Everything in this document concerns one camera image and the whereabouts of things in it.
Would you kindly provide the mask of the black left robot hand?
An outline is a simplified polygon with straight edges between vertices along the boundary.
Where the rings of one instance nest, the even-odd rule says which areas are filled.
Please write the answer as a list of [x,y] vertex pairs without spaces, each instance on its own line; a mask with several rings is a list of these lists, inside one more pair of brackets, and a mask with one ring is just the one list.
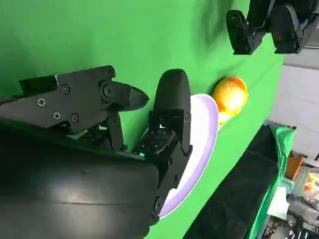
[[319,23],[317,0],[252,0],[247,16],[230,10],[226,25],[235,55],[251,55],[272,36],[277,54],[298,54]]

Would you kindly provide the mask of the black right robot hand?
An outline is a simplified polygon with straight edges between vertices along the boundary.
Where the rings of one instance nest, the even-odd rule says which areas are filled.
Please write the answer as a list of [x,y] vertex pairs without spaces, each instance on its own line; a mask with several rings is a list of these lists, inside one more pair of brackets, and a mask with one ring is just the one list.
[[115,69],[20,80],[0,99],[3,239],[141,239],[160,218],[192,153],[187,74],[165,71],[133,152],[120,112],[148,103]]

